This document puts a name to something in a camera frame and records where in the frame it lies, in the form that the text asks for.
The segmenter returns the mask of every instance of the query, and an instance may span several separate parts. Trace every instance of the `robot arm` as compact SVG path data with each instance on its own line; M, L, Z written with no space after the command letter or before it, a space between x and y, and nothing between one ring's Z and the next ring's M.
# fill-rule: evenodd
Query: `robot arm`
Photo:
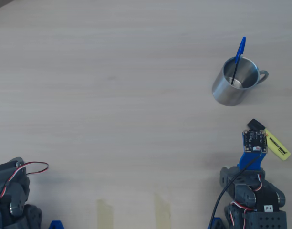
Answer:
M24 164L21 157L0 165L0 211L2 226L4 229L40 229L42 211L34 205L26 205L30 192L30 180L26 174L26 168L20 169L10 182L7 180L16 169Z
M229 186L226 191L233 199L224 208L229 228L287 229L286 212L280 210L285 205L285 195L265 180L266 173L261 168L268 152L266 133L244 130L242 136L244 154L240 163L220 171L220 185ZM225 229L225 226L220 218L214 218L209 228Z

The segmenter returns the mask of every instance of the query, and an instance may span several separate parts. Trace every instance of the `yellow highlighter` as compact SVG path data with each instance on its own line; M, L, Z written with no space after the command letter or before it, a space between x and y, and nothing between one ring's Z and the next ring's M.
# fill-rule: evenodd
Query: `yellow highlighter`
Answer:
M290 156L291 153L289 152L289 150L286 149L286 147L283 146L283 144L280 143L280 141L278 139L276 139L276 137L273 136L273 134L266 127L264 127L260 122L256 121L255 119L252 119L248 123L248 127L251 130L264 130L264 131L266 131L268 147L280 159L282 159L284 161Z

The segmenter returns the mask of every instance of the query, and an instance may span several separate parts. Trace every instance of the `highlighter cap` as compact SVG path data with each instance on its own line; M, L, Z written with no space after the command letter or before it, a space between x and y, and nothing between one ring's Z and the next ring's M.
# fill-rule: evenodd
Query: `highlighter cap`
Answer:
M248 123L248 127L250 128L250 130L264 130L264 129L266 129L266 127L264 127L260 122L256 121L255 119L252 119Z

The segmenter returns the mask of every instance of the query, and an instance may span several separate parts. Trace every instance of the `stainless steel mug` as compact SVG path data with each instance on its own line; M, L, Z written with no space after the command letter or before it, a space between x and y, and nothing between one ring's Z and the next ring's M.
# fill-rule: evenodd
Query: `stainless steel mug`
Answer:
M235 57L228 59L218 74L212 93L214 98L225 106L236 106L242 102L255 85L268 78L267 71L260 71L251 60L241 57L237 67L234 84L231 85L235 70Z

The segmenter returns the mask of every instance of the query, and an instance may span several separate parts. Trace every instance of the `wooden table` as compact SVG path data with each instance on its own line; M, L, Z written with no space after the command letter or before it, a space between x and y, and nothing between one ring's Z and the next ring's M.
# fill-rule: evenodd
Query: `wooden table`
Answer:
M243 36L244 56L269 78L225 107L211 86ZM53 219L66 229L207 228L220 169L238 163L252 118L292 152L292 0L0 8L0 164L50 164L30 177L44 229ZM286 195L292 229L292 155L271 152L262 167Z

